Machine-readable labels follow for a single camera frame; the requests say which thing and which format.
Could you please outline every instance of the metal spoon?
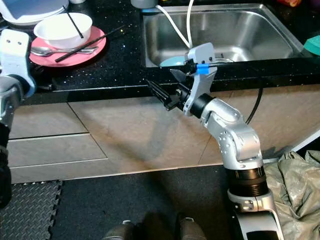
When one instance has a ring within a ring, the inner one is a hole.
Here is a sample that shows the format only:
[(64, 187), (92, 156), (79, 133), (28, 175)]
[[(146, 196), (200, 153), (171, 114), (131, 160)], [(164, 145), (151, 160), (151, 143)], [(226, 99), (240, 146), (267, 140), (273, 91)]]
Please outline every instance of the metal spoon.
[[(98, 47), (86, 47), (77, 52), (77, 54), (92, 54)], [(47, 46), (33, 46), (31, 47), (31, 53), (41, 57), (48, 57), (55, 53), (70, 53), (74, 48), (68, 49), (56, 49), (53, 50)]]

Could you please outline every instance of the sink basin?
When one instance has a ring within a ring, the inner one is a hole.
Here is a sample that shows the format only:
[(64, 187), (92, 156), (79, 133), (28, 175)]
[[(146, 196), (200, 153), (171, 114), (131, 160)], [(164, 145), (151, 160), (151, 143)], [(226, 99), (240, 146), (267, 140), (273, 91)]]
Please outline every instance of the sink basin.
[[(165, 7), (186, 38), (187, 8)], [(211, 42), (219, 62), (302, 56), (303, 45), (263, 4), (193, 6), (190, 19), (193, 46)], [(146, 67), (157, 67), (169, 58), (184, 56), (188, 52), (165, 15), (158, 9), (143, 10), (142, 21), (142, 61)]]

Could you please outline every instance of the white tube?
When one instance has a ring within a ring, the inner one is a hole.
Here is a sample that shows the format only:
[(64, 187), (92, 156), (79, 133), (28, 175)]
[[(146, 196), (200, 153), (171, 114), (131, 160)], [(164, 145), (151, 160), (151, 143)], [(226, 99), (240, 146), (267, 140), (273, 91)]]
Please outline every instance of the white tube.
[(181, 38), (181, 40), (184, 42), (184, 44), (190, 49), (190, 44), (188, 43), (187, 39), (182, 35), (182, 33), (180, 32), (179, 28), (177, 27), (177, 25), (175, 24), (175, 22), (173, 21), (173, 19), (171, 18), (171, 16), (169, 15), (169, 13), (160, 5), (156, 5), (155, 6), (157, 9), (159, 9), (161, 12), (164, 13), (164, 15), (168, 18), (169, 22), (171, 23), (172, 27), (174, 28), (174, 30), (176, 31), (176, 33), (179, 35), (179, 37)]
[(191, 29), (190, 29), (190, 16), (191, 16), (191, 8), (192, 8), (192, 5), (194, 4), (194, 1), (195, 0), (190, 0), (188, 10), (186, 12), (186, 34), (188, 37), (188, 42), (189, 42), (190, 48), (193, 47), (192, 38), (191, 38)]

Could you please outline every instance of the chopsticks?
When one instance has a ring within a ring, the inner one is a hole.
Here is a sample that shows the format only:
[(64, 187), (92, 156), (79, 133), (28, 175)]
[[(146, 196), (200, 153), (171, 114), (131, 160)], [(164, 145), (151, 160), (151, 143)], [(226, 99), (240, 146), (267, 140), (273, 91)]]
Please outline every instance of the chopsticks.
[(92, 40), (92, 41), (90, 41), (90, 42), (86, 43), (85, 45), (82, 45), (82, 46), (77, 47), (77, 48), (76, 48), (76, 49), (74, 49), (73, 51), (68, 52), (67, 54), (65, 54), (65, 55), (63, 55), (63, 56), (61, 56), (61, 57), (57, 58), (57, 59), (56, 59), (56, 60), (54, 60), (54, 61), (55, 61), (56, 63), (59, 63), (59, 62), (61, 62), (61, 61), (65, 60), (66, 58), (70, 57), (71, 55), (73, 55), (73, 54), (75, 54), (75, 53), (79, 52), (80, 50), (82, 50), (82, 49), (84, 49), (84, 48), (86, 48), (86, 47), (89, 47), (90, 45), (92, 45), (92, 44), (94, 44), (94, 43), (98, 42), (99, 40), (101, 40), (101, 39), (105, 38), (106, 36), (108, 36), (108, 35), (110, 35), (110, 34), (112, 34), (112, 33), (116, 32), (116, 31), (118, 31), (118, 30), (122, 29), (124, 26), (125, 26), (125, 25), (122, 25), (122, 26), (120, 26), (120, 27), (117, 27), (117, 28), (113, 29), (112, 31), (110, 31), (110, 32), (106, 33), (105, 35), (102, 35), (102, 36), (100, 36), (100, 37), (98, 37), (98, 38), (96, 38), (96, 39), (94, 39), (94, 40)]
[(84, 38), (84, 36), (82, 35), (82, 33), (80, 32), (79, 28), (77, 27), (75, 21), (72, 19), (72, 17), (70, 16), (68, 10), (66, 9), (66, 7), (64, 5), (62, 5), (63, 9), (65, 10), (66, 14), (68, 15), (68, 17), (70, 18), (73, 26), (75, 27), (75, 29), (78, 31), (78, 34), (80, 35), (80, 38)]

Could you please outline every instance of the sparkly black countertop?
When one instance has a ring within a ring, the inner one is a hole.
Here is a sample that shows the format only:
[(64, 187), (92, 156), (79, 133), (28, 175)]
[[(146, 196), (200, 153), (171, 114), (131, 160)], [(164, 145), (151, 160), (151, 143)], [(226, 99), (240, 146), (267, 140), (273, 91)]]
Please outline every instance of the sparkly black countertop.
[[(212, 4), (213, 0), (198, 0)], [(215, 0), (215, 4), (231, 3)], [(171, 0), (180, 5), (185, 0)], [(238, 0), (237, 3), (248, 3)], [(307, 0), (296, 8), (276, 1), (263, 2), (304, 44), (320, 34), (320, 14), (312, 11)], [(25, 104), (46, 104), (101, 99), (150, 96), (144, 79), (175, 89), (176, 81), (166, 68), (145, 68), (141, 65), (142, 30), (140, 11), (130, 0), (88, 0), (70, 4), (70, 12), (91, 16), (93, 24), (105, 33), (125, 25), (126, 34), (110, 35), (105, 49), (90, 61), (64, 68), (32, 65), (38, 89)], [(320, 57), (259, 60), (222, 64), (215, 76), (212, 91), (252, 89), (320, 83)]]

